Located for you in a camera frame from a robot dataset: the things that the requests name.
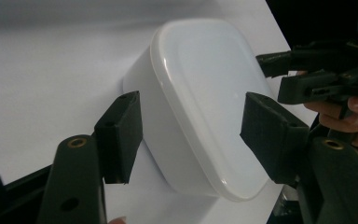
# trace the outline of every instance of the screw hole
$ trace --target screw hole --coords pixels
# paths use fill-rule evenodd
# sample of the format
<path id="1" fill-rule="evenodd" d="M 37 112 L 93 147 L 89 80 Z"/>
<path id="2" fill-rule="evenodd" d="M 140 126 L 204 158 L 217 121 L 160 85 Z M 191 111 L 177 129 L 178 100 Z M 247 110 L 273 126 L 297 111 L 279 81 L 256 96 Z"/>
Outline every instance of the screw hole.
<path id="1" fill-rule="evenodd" d="M 86 143 L 86 138 L 75 138 L 68 142 L 68 147 L 83 147 Z"/>
<path id="2" fill-rule="evenodd" d="M 61 204 L 61 210 L 64 212 L 70 212 L 79 206 L 79 200 L 77 198 L 70 198 Z"/>
<path id="3" fill-rule="evenodd" d="M 324 140 L 324 144 L 327 145 L 328 147 L 331 147 L 332 149 L 335 150 L 341 150 L 344 148 L 344 146 L 342 146 L 340 143 L 333 141 L 333 140 Z"/>

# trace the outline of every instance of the glossy white surface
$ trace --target glossy white surface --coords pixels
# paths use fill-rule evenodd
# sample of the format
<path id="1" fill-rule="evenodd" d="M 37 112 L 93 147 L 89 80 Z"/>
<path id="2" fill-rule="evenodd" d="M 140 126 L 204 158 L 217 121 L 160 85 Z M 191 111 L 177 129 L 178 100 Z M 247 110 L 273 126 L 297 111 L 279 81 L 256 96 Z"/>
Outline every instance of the glossy white surface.
<path id="1" fill-rule="evenodd" d="M 255 54 L 288 50 L 264 0 L 0 0 L 4 182 L 51 164 L 66 137 L 91 134 L 156 29 L 199 17 L 232 22 Z M 306 110 L 297 111 L 312 119 Z M 107 215 L 127 216 L 130 224 L 264 224 L 280 188 L 269 181 L 245 203 L 185 196 L 167 185 L 141 144 L 130 184 L 105 186 Z"/>
<path id="2" fill-rule="evenodd" d="M 222 20 L 170 21 L 148 51 L 124 92 L 141 92 L 145 141 L 168 182 L 190 194 L 253 198 L 268 177 L 238 121 L 247 91 L 272 94 L 242 34 Z"/>

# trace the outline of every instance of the black mount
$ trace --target black mount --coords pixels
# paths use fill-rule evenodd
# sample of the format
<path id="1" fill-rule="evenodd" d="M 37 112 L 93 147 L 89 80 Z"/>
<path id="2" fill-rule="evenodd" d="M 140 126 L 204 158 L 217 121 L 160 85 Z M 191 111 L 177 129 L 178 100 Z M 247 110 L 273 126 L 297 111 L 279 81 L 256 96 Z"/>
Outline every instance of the black mount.
<path id="1" fill-rule="evenodd" d="M 358 41 L 315 41 L 256 58 L 266 77 L 308 72 L 283 77 L 278 102 L 330 101 L 342 105 L 341 119 L 349 115 L 347 100 L 358 96 Z M 247 92 L 241 137 L 269 177 L 292 186 L 298 194 L 300 219 L 275 223 L 358 223 L 358 155 L 351 146 L 353 134 L 321 125 L 310 131 L 272 99 Z"/>
<path id="2" fill-rule="evenodd" d="M 0 223 L 106 223 L 106 184 L 130 181 L 143 139 L 139 92 L 118 97 L 92 135 L 63 140 L 51 166 L 3 185 Z"/>

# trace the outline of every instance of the rounded white box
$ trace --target rounded white box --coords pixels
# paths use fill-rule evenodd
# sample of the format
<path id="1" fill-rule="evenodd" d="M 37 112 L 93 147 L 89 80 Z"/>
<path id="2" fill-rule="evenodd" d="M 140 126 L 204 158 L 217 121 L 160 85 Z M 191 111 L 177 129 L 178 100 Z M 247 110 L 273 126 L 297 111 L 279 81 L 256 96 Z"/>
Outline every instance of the rounded white box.
<path id="1" fill-rule="evenodd" d="M 123 90 L 141 93 L 144 140 L 175 190 L 241 202 L 266 184 L 240 132 L 245 93 L 272 93 L 231 24 L 167 22 L 124 77 Z"/>

